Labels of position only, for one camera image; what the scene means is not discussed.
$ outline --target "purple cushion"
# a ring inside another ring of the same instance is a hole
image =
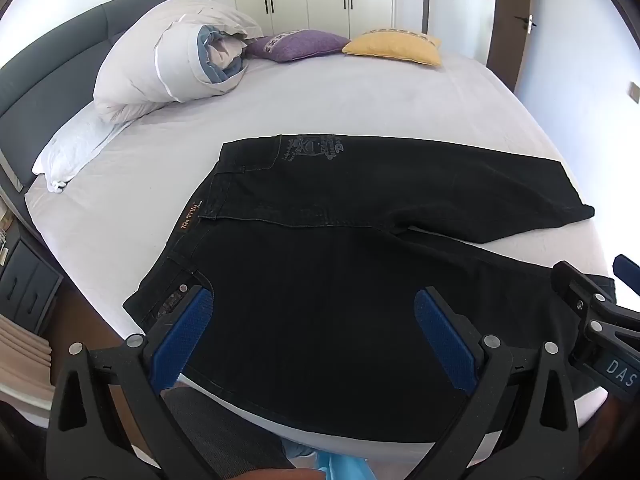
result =
[[[278,63],[340,52],[347,38],[321,30],[292,30],[277,36],[260,38],[246,48],[248,54]]]

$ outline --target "blue gripper pad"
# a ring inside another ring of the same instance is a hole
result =
[[[213,295],[201,289],[174,323],[151,359],[149,383],[157,394],[178,380],[213,314]]]
[[[473,394],[478,383],[473,355],[426,290],[415,295],[414,313],[453,387]]]
[[[631,261],[624,254],[619,254],[613,260],[613,273],[640,296],[640,267],[638,267],[638,264]]]

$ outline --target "wooden floor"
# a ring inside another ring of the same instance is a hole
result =
[[[51,384],[56,384],[72,343],[81,342],[89,350],[119,346],[122,343],[122,338],[104,322],[69,280],[65,280],[60,286],[51,319],[42,336],[51,346]],[[112,386],[111,395],[131,443],[149,454],[120,387]]]

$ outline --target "beige curtain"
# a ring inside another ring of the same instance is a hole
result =
[[[51,348],[46,339],[0,316],[0,400],[46,426],[53,399]]]

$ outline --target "metal screw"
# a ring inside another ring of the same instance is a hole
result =
[[[69,353],[71,355],[77,355],[82,351],[82,343],[73,343],[70,347],[69,347]]]
[[[558,345],[556,343],[551,342],[551,341],[547,341],[545,343],[545,350],[547,352],[549,352],[550,354],[557,354],[558,353]]]
[[[495,335],[488,335],[484,338],[484,344],[489,348],[498,348],[498,346],[500,346],[500,340]]]
[[[127,346],[130,348],[138,348],[145,339],[140,334],[133,334],[127,337]]]

